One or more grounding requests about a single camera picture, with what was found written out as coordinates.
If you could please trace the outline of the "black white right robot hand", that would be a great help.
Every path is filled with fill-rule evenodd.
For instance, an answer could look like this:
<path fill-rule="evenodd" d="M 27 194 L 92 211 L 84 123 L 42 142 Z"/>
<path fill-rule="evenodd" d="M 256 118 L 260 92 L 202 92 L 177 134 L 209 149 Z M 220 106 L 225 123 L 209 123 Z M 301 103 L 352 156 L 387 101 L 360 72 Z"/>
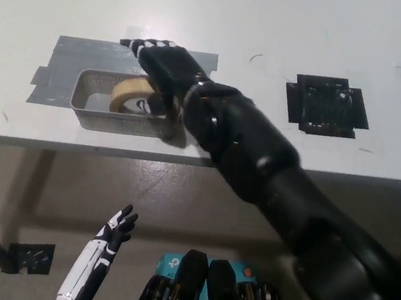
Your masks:
<path fill-rule="evenodd" d="M 119 44 L 133 52 L 168 114 L 177 114 L 190 88 L 211 80 L 188 50 L 174 42 L 123 38 Z"/>

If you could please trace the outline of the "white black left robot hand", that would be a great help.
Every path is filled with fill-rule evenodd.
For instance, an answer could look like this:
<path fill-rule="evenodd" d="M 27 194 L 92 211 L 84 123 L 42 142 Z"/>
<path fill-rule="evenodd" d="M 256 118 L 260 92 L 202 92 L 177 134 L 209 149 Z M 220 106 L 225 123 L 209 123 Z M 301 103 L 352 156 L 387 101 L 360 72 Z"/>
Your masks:
<path fill-rule="evenodd" d="M 118 211 L 94 237 L 95 240 L 106 242 L 106 251 L 110 255 L 115 255 L 121 244 L 131 238 L 131 231 L 138 220 L 138 214 L 132 213 L 133 208 L 133 205 L 129 204 Z"/>

